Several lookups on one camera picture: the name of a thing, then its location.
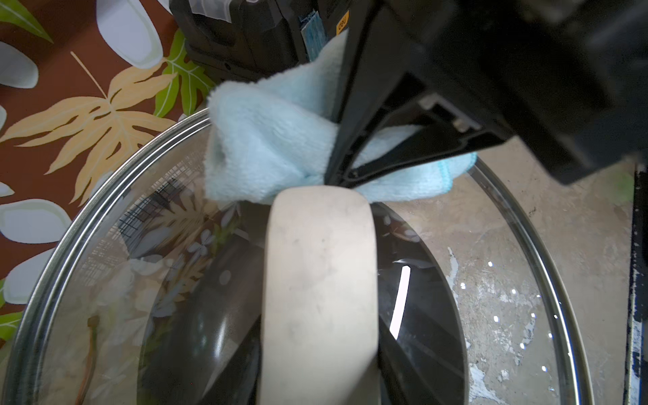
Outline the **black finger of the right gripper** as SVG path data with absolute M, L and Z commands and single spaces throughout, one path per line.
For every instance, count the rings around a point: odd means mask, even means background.
M 420 87 L 398 88 L 408 62 L 388 57 L 405 57 L 410 39 L 388 2 L 359 1 L 352 10 L 356 15 L 346 31 L 335 106 L 339 131 L 324 177 L 327 186 L 358 187 L 416 164 L 402 143 L 377 160 L 353 167 L 381 123 L 419 94 Z

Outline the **glass pot lid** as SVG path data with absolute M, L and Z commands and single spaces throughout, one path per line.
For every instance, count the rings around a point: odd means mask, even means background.
M 414 204 L 217 202 L 210 129 L 96 190 L 26 292 L 2 403 L 592 403 L 557 268 L 482 160 Z

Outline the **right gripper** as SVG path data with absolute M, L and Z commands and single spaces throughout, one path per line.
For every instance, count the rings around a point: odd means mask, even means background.
M 569 184 L 647 157 L 644 1 L 388 1 L 408 34 L 403 108 L 341 125 L 341 186 L 518 136 Z

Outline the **light blue cloth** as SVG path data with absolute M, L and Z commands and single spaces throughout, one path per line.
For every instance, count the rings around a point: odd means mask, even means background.
M 272 204 L 291 187 L 321 186 L 339 125 L 333 108 L 348 31 L 314 62 L 256 83 L 224 82 L 209 95 L 205 196 L 218 202 Z M 416 126 L 379 131 L 357 158 L 363 165 L 410 138 Z M 450 192 L 477 154 L 418 165 L 357 187 L 370 203 L 427 199 Z

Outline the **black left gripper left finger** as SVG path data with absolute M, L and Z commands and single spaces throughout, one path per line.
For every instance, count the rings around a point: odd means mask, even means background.
M 256 404 L 261 362 L 261 319 L 258 318 L 198 404 Z

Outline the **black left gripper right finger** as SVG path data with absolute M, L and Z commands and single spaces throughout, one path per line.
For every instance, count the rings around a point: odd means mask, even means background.
M 378 366 L 389 404 L 440 404 L 388 328 L 379 329 Z

